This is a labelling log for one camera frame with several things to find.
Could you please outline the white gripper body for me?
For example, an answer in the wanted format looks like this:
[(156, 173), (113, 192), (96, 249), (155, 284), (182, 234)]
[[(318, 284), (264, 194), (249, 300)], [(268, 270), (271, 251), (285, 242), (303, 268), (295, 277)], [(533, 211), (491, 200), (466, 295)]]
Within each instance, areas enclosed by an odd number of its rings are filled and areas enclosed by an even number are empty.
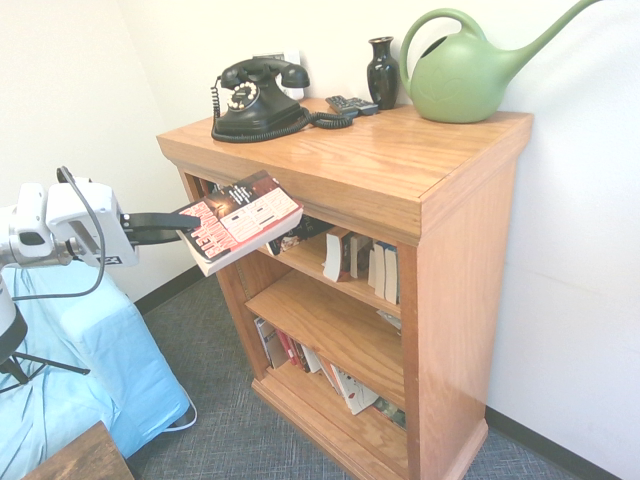
[(52, 185), (48, 191), (46, 225), (56, 240), (73, 241), (76, 256), (87, 265), (100, 266), (105, 250), (106, 266), (134, 266), (136, 249), (120, 223), (122, 210), (111, 187), (80, 182), (77, 188), (94, 212), (96, 221), (69, 183)]

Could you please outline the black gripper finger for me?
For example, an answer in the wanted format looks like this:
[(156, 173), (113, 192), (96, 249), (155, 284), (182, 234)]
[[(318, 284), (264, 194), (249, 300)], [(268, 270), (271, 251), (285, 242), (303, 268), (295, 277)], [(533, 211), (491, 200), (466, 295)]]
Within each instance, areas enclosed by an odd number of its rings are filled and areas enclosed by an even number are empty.
[(189, 230), (198, 227), (198, 217), (180, 213), (125, 213), (121, 215), (125, 231)]
[(144, 246), (171, 243), (181, 238), (175, 230), (133, 228), (128, 230), (128, 240), (132, 246)]

